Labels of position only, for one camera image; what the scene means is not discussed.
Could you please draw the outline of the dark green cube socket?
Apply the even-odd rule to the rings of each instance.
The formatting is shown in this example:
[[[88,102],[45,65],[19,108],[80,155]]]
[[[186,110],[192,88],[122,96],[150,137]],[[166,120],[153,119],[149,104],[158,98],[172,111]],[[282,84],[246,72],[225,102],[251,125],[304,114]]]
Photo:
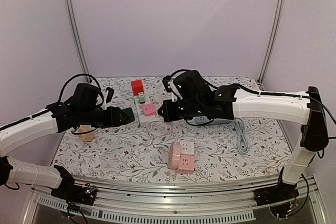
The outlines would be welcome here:
[[[118,126],[130,124],[134,121],[135,117],[132,108],[125,108],[119,110],[117,119]]]

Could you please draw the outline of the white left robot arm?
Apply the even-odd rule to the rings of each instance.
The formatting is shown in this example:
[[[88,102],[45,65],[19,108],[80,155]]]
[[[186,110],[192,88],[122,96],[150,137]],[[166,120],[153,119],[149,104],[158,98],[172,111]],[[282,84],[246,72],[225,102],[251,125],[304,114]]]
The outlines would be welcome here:
[[[114,90],[77,84],[66,101],[58,100],[36,114],[1,127],[1,185],[28,184],[57,189],[67,200],[78,195],[73,177],[63,167],[40,166],[9,157],[13,150],[32,141],[88,125],[93,129],[118,127],[129,120],[125,110],[107,106]]]

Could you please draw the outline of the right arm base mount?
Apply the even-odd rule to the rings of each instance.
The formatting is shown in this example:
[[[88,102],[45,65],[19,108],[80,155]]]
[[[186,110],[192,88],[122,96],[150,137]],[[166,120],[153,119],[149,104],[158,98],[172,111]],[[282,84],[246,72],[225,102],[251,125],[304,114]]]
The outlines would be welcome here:
[[[284,200],[289,200],[299,196],[297,190],[297,184],[286,184],[282,180],[284,168],[281,169],[277,184],[265,188],[255,189],[254,200],[257,206],[264,206],[268,204],[274,204]]]

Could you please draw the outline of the white cube socket tiger print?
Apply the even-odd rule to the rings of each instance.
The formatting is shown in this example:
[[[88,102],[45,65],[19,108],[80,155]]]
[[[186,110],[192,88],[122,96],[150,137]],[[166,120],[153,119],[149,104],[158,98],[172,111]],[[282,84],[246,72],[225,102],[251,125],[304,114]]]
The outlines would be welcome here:
[[[183,141],[180,143],[182,155],[194,155],[194,143],[190,141]]]

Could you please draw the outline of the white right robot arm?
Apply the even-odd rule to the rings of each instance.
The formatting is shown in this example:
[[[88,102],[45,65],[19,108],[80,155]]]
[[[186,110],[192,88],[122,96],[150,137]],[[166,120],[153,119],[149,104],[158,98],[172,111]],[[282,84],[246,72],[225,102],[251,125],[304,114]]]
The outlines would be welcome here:
[[[239,83],[216,87],[196,70],[178,70],[162,80],[176,98],[164,100],[158,114],[165,122],[188,121],[197,116],[214,119],[265,118],[300,124],[301,138],[271,190],[276,201],[291,194],[315,154],[327,147],[329,136],[319,90],[296,93],[252,90]]]

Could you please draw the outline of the beige cube socket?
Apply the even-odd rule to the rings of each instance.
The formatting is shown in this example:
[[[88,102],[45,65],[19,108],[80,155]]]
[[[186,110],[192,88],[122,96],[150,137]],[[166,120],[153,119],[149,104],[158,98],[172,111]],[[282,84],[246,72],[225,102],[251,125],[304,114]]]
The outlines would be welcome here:
[[[92,142],[95,137],[95,129],[89,126],[82,125],[79,127],[77,133],[78,137],[83,142]]]

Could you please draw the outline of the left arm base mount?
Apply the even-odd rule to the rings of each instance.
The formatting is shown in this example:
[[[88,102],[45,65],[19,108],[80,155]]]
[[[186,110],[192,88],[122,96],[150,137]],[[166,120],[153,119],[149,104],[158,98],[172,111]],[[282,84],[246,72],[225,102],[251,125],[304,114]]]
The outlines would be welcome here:
[[[51,190],[53,197],[93,206],[97,195],[96,186],[89,183],[76,185],[74,178],[64,167],[55,165],[54,168],[60,173],[61,183],[58,188]]]

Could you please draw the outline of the pink round socket base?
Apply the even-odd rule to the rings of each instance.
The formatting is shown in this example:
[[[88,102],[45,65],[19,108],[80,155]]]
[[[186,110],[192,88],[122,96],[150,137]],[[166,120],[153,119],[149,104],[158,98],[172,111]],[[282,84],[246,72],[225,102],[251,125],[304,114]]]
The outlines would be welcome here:
[[[177,169],[181,156],[181,146],[177,143],[172,143],[169,149],[168,168]]]

